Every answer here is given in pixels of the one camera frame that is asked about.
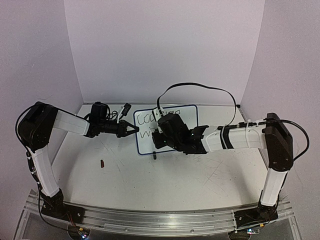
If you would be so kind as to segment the small blue-framed whiteboard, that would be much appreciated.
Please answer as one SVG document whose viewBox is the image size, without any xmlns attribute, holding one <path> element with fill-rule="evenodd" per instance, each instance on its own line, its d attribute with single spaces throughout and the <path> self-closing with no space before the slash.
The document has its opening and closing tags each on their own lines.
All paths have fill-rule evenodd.
<svg viewBox="0 0 320 240">
<path fill-rule="evenodd" d="M 173 152 L 174 149 L 165 146 L 157 149 L 152 139 L 152 133 L 157 128 L 152 110 L 154 107 L 139 109 L 133 113 L 134 125 L 139 127 L 139 132 L 136 135 L 137 152 L 141 156 L 151 155 L 153 153 L 160 154 Z M 164 113 L 173 113 L 180 115 L 183 122 L 189 129 L 193 129 L 199 125 L 198 107 L 194 104 L 189 105 L 166 105 L 163 107 Z"/>
</svg>

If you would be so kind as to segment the red marker cap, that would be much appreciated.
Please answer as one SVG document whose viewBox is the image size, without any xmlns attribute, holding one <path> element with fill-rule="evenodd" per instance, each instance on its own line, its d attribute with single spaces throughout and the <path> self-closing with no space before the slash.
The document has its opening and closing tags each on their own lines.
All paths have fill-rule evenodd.
<svg viewBox="0 0 320 240">
<path fill-rule="evenodd" d="M 104 166 L 105 166 L 105 165 L 104 165 L 104 161 L 101 159 L 101 160 L 100 160 L 100 167 L 101 167 L 101 168 L 104 168 Z"/>
</svg>

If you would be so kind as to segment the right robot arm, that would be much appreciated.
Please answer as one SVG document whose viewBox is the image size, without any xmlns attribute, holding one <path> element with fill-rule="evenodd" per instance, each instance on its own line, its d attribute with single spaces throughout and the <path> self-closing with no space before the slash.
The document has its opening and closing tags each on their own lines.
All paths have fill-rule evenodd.
<svg viewBox="0 0 320 240">
<path fill-rule="evenodd" d="M 219 150 L 261 149 L 268 155 L 268 170 L 257 207 L 235 213 L 236 220 L 244 223 L 266 223 L 278 217 L 277 208 L 280 192 L 294 162 L 310 147 L 308 133 L 299 124 L 280 119 L 275 113 L 268 113 L 258 121 L 243 121 L 224 126 L 201 125 L 189 129 L 176 113 L 152 110 L 156 129 L 152 141 L 156 149 L 169 147 L 185 155 L 206 155 Z M 294 155 L 293 136 L 286 128 L 292 125 L 299 129 L 306 147 Z"/>
</svg>

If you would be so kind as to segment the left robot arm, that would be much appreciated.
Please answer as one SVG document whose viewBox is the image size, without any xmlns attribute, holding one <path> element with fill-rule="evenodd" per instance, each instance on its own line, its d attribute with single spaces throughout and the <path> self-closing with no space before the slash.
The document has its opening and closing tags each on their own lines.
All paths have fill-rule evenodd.
<svg viewBox="0 0 320 240">
<path fill-rule="evenodd" d="M 58 219 L 70 216 L 70 209 L 64 203 L 64 195 L 49 158 L 53 130 L 63 130 L 86 138 L 95 138 L 100 134 L 125 138 L 140 130 L 123 119 L 130 109 L 131 105 L 126 103 L 120 111 L 112 113 L 107 104 L 97 101 L 91 106 L 90 112 L 81 117 L 38 101 L 18 117 L 15 134 L 26 150 L 29 171 L 50 215 Z"/>
</svg>

